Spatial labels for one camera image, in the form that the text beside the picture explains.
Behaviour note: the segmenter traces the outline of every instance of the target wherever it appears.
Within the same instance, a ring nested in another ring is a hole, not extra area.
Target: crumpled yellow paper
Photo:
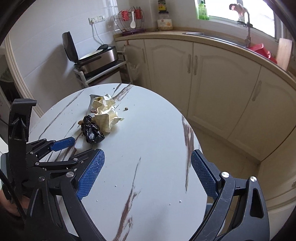
[[[93,120],[99,126],[101,131],[109,133],[111,128],[124,118],[118,117],[115,111],[115,101],[107,94],[102,97],[96,97],[92,104],[92,107],[97,110]]]

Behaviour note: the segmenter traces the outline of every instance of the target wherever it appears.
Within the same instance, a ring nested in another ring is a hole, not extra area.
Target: beige floor
[[[206,159],[213,162],[221,172],[228,172],[233,177],[247,179],[250,176],[257,176],[259,166],[235,149],[227,146],[220,140],[208,135],[200,129],[193,130],[199,140],[202,152]],[[222,233],[225,233],[233,216],[237,197],[234,197],[225,220]]]

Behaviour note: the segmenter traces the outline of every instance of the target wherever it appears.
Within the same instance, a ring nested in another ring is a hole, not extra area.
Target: cabinet handle
[[[257,96],[259,95],[260,91],[261,91],[261,85],[262,85],[262,81],[260,80],[258,85],[256,86],[256,89],[254,91],[254,96],[252,98],[252,101],[255,101]]]
[[[143,60],[144,60],[144,63],[146,63],[146,57],[145,57],[145,50],[142,49],[142,53],[143,53]]]
[[[187,66],[187,69],[188,69],[188,74],[190,74],[190,72],[191,72],[191,54],[188,55],[188,66]]]
[[[195,64],[194,64],[193,74],[196,75],[196,71],[197,71],[197,55],[194,58],[195,58]]]

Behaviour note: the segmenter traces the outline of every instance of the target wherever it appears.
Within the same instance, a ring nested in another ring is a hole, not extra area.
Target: human hand
[[[1,205],[11,214],[20,217],[20,213],[18,212],[17,206],[15,203],[11,204],[9,200],[6,199],[3,190],[0,190],[0,203]],[[22,196],[20,200],[20,204],[22,208],[28,209],[30,203],[30,199],[27,198],[26,196]]]

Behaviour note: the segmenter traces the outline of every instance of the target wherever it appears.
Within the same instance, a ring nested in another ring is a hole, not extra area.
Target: sink
[[[194,36],[202,36],[202,37],[206,37],[206,38],[222,40],[224,42],[228,42],[228,43],[235,44],[235,45],[238,45],[238,46],[241,46],[241,47],[245,47],[244,43],[235,41],[235,40],[233,40],[231,38],[228,38],[228,37],[218,36],[218,35],[215,35],[215,34],[205,34],[205,33],[202,33],[202,32],[188,32],[188,33],[183,33],[183,34],[194,35]]]

